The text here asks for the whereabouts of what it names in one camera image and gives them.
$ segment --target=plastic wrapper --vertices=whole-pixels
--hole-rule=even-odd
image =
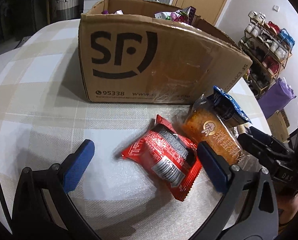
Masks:
[[[156,19],[169,20],[174,22],[182,22],[191,25],[193,22],[196,8],[190,6],[175,12],[158,12],[154,16]]]
[[[228,162],[244,168],[250,156],[239,145],[224,121],[204,96],[193,105],[192,112],[182,124],[185,134],[195,143],[206,141],[214,152]]]
[[[109,12],[108,12],[108,10],[104,10],[101,14],[109,14]],[[122,12],[122,10],[119,10],[119,11],[116,11],[114,14],[120,14],[120,15],[122,15],[123,12]]]
[[[196,157],[196,144],[176,134],[171,123],[159,115],[154,128],[125,149],[122,156],[164,180],[180,201],[189,193],[202,167]]]
[[[276,111],[281,111],[292,99],[296,98],[293,89],[285,79],[278,78],[272,87],[258,100],[266,119]]]
[[[239,104],[223,89],[214,86],[213,95],[208,96],[207,99],[211,102],[214,110],[228,128],[235,127],[246,122],[251,123],[251,120],[243,112]]]

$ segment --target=cardboard box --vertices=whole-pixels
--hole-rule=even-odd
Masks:
[[[195,16],[194,28],[154,19],[178,8],[102,0],[79,26],[79,57],[93,102],[191,104],[217,85],[228,92],[252,64],[223,32]],[[110,14],[102,15],[108,10]],[[122,10],[124,15],[114,15]]]
[[[285,142],[289,138],[287,125],[283,119],[281,112],[276,111],[267,120],[272,135],[280,142]]]

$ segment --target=white sneaker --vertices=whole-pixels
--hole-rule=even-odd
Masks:
[[[266,40],[266,41],[264,41],[264,43],[263,43],[268,49],[270,49],[270,46],[271,46],[271,44],[272,44],[272,40]]]
[[[256,16],[253,17],[253,20],[263,25],[265,23],[265,18],[265,14],[259,12]]]
[[[274,53],[278,49],[279,45],[275,41],[272,41],[272,44],[270,46],[270,50]]]
[[[244,45],[245,45],[248,49],[254,49],[254,43],[253,43],[253,41],[248,40]]]
[[[253,19],[253,17],[255,17],[257,14],[258,13],[254,12],[254,11],[250,11],[248,16]]]
[[[242,37],[241,40],[239,41],[242,44],[245,44],[249,39],[247,37]]]
[[[260,29],[258,26],[255,26],[251,32],[251,36],[256,38],[257,36],[261,35],[261,32],[262,32],[262,29]]]
[[[245,28],[245,31],[250,34],[253,31],[254,27],[255,25],[253,23],[249,23],[247,28]]]
[[[287,54],[287,51],[285,49],[283,49],[282,47],[279,47],[275,52],[274,54],[276,55],[276,57],[282,61],[284,60],[286,54]]]

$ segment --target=light switch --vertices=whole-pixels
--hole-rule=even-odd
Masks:
[[[274,6],[273,6],[273,9],[274,9],[276,12],[278,12],[279,9],[280,9],[280,7],[279,7],[278,5],[274,5]]]

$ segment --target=red shoe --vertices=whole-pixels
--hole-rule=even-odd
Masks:
[[[265,68],[269,68],[269,67],[271,67],[273,62],[275,62],[274,59],[268,55],[262,61],[262,65],[264,65]]]
[[[279,65],[276,61],[268,68],[269,73],[274,76],[279,71]]]
[[[270,30],[273,31],[275,35],[278,35],[278,33],[280,32],[279,26],[275,25],[272,22],[268,22],[268,25],[270,26]]]

